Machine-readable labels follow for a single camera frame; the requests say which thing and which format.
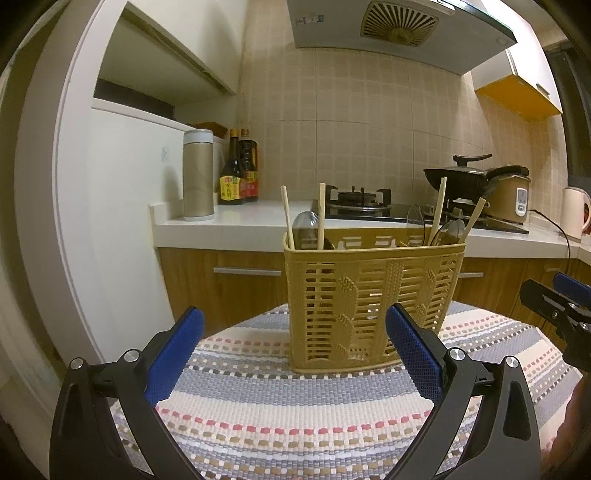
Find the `yellow plastic basket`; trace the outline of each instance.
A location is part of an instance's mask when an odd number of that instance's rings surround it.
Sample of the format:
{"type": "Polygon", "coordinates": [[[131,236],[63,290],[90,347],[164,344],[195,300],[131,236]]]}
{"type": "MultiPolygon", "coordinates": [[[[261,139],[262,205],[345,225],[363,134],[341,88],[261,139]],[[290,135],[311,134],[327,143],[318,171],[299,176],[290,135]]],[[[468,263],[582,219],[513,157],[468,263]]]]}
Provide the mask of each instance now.
{"type": "Polygon", "coordinates": [[[325,235],[336,250],[294,250],[287,235],[283,239],[294,372],[398,363],[385,331],[386,309],[396,302],[419,326],[439,332],[466,244],[393,248],[407,243],[404,228],[328,229],[325,235]]]}

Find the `striped tablecloth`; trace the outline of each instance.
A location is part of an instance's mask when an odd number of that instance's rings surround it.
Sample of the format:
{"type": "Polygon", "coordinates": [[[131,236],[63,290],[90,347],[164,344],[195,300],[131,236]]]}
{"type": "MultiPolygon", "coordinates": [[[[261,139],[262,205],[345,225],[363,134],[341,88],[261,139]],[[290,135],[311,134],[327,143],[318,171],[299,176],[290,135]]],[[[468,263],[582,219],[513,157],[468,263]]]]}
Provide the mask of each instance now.
{"type": "MultiPolygon", "coordinates": [[[[535,327],[452,303],[440,339],[474,359],[516,355],[534,399],[540,445],[551,446],[581,378],[535,327]]],[[[202,340],[170,398],[156,407],[208,478],[383,478],[433,404],[403,365],[356,374],[290,371],[287,305],[202,340]]],[[[470,402],[442,470],[455,465],[476,418],[470,402]]],[[[150,471],[116,403],[113,417],[134,465],[150,471]]]]}

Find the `white countertop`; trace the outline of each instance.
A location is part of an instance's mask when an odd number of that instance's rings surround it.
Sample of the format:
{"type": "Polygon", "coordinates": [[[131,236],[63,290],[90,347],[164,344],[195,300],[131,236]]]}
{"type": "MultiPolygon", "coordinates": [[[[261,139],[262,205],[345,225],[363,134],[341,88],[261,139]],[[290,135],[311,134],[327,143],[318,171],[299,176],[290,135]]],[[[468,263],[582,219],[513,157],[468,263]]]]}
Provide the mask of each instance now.
{"type": "MultiPolygon", "coordinates": [[[[291,202],[291,221],[309,210],[311,201],[291,202]]],[[[182,220],[182,201],[152,205],[154,246],[283,252],[285,216],[279,201],[259,200],[239,206],[216,206],[216,216],[203,222],[182,220]]],[[[326,228],[404,228],[405,223],[371,220],[326,220],[326,228]]],[[[472,229],[466,240],[466,257],[566,258],[566,240],[552,224],[535,219],[524,225],[528,235],[472,229]]],[[[591,245],[570,243],[571,257],[591,265],[591,245]]]]}

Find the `chopsticks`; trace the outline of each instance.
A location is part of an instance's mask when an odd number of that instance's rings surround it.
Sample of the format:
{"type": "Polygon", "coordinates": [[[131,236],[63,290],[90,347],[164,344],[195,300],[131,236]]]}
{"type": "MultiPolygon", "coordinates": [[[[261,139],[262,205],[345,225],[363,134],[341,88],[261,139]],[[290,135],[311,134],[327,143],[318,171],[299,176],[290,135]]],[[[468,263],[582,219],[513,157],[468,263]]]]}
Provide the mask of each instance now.
{"type": "Polygon", "coordinates": [[[468,220],[468,224],[466,225],[466,228],[464,229],[464,233],[460,237],[461,244],[466,241],[466,237],[468,236],[468,234],[470,233],[470,230],[472,230],[472,227],[474,226],[474,224],[478,220],[478,217],[482,213],[482,209],[484,208],[485,203],[486,203],[486,200],[482,197],[480,198],[480,200],[478,200],[478,203],[476,204],[476,206],[474,207],[474,211],[472,212],[472,216],[470,217],[470,220],[468,220]]]}
{"type": "Polygon", "coordinates": [[[287,246],[293,249],[295,248],[294,232],[291,229],[290,203],[287,199],[287,187],[285,185],[281,185],[281,200],[283,200],[283,211],[285,212],[285,223],[287,224],[287,246]]]}
{"type": "Polygon", "coordinates": [[[318,250],[324,250],[324,201],[326,200],[326,183],[320,184],[318,192],[318,250]]]}
{"type": "Polygon", "coordinates": [[[439,184],[439,195],[437,196],[437,207],[435,208],[435,215],[433,216],[433,224],[431,225],[431,233],[429,233],[429,241],[427,246],[431,245],[435,234],[439,230],[439,222],[441,221],[441,212],[443,211],[443,200],[445,199],[445,189],[447,186],[447,177],[442,177],[439,184]]]}

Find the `cabinet drawer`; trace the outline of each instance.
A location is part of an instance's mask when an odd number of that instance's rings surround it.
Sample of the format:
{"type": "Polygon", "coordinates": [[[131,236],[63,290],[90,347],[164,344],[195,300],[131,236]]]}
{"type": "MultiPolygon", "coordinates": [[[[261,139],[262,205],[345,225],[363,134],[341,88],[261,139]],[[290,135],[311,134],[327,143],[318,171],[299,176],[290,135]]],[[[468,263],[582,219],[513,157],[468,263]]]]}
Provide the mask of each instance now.
{"type": "Polygon", "coordinates": [[[283,253],[160,248],[175,318],[187,306],[205,315],[205,335],[287,302],[283,253]]]}

